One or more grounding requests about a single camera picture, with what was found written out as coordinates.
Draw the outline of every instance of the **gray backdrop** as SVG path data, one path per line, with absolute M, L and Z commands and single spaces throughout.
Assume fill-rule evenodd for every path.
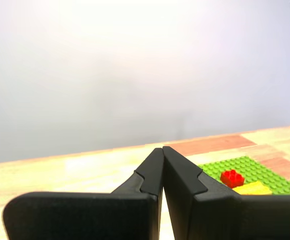
M 290 0 L 0 0 L 0 162 L 290 125 Z

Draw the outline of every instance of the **wooden table surface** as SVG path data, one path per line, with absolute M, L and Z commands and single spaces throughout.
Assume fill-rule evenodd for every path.
M 0 163 L 0 240 L 6 240 L 2 210 L 32 191 L 110 193 L 157 147 L 171 146 L 195 164 L 241 156 L 260 161 L 290 180 L 290 126 L 195 139 Z M 160 239 L 173 240 L 165 196 Z

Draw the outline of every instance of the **lego brick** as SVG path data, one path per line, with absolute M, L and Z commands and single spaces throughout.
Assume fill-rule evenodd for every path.
M 260 181 L 234 187 L 233 190 L 241 195 L 271 195 L 272 191 Z
M 260 181 L 269 187 L 273 195 L 290 195 L 290 181 L 248 156 L 202 164 L 199 167 L 219 182 L 222 182 L 222 172 L 235 169 L 244 176 L 245 184 Z
M 227 185 L 229 188 L 235 188 L 242 186 L 244 184 L 244 177 L 232 169 L 230 171 L 223 171 L 220 175 L 220 180 L 223 184 Z

